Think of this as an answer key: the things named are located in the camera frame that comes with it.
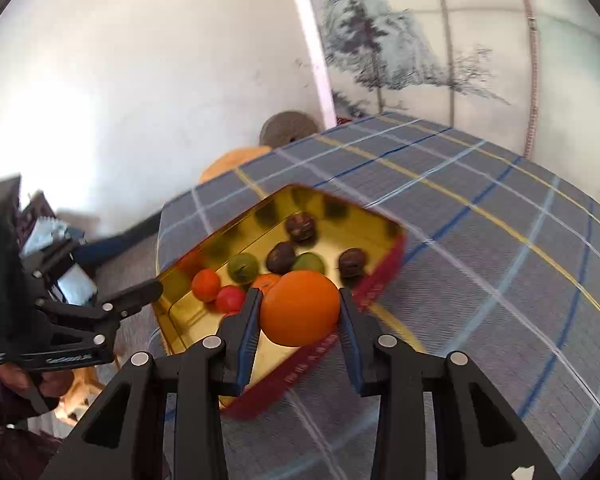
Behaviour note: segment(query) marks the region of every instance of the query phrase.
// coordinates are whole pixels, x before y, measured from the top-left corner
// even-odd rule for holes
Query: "gray carpet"
[[[600,204],[507,150],[397,114],[240,169],[254,185],[227,173],[164,207],[161,269],[258,202],[256,187],[300,182],[394,216],[409,240],[379,303],[427,351],[467,352],[562,477],[584,473],[600,452]],[[255,420],[223,421],[230,477],[368,478],[377,417],[378,402],[353,392],[334,348]]]
[[[96,284],[98,296],[103,298],[155,277],[155,250],[157,236],[153,235],[135,245],[119,257],[98,269]],[[133,354],[146,350],[147,341],[157,327],[151,305],[128,319],[123,319],[116,334],[115,353],[122,364]],[[113,364],[98,367],[98,376],[108,381],[115,371]]]

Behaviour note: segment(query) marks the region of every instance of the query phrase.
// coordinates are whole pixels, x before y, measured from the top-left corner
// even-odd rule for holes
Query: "table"
[[[563,478],[579,478],[600,452],[600,204],[494,144],[386,113],[289,144],[166,204],[159,268],[293,182],[402,222],[404,265],[378,301],[392,316],[388,332],[434,354],[467,352]],[[377,399],[353,392],[335,348],[255,420],[223,421],[230,477],[366,479],[377,420]]]

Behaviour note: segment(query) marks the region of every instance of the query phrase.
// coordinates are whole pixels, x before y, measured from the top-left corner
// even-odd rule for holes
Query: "white wall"
[[[257,144],[322,123],[294,0],[13,0],[0,17],[0,176],[111,234]]]
[[[532,0],[538,131],[531,159],[600,202],[600,17],[587,0]]]

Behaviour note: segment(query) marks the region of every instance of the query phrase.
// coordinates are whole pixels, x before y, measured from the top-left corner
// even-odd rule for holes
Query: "brown fruit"
[[[356,278],[363,276],[368,261],[362,249],[347,249],[338,258],[338,270],[341,278]]]
[[[267,254],[265,265],[274,274],[286,274],[296,260],[296,247],[291,242],[280,242]]]
[[[315,239],[315,218],[306,211],[288,216],[285,229],[289,237],[297,244],[311,243]]]
[[[200,301],[215,300],[220,290],[220,278],[211,269],[200,270],[191,280],[191,291]]]
[[[314,270],[293,270],[262,300],[260,327],[281,346],[305,346],[327,337],[340,315],[340,293]]]

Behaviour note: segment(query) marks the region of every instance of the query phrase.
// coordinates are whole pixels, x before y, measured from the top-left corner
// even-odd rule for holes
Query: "dark round fruit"
[[[285,220],[289,237],[297,244],[305,244],[315,239],[315,219],[305,211],[300,211]]]
[[[265,265],[269,272],[286,274],[296,260],[296,247],[292,242],[280,242],[267,255]]]
[[[362,249],[347,249],[338,258],[340,277],[347,279],[363,276],[367,261],[368,257]]]

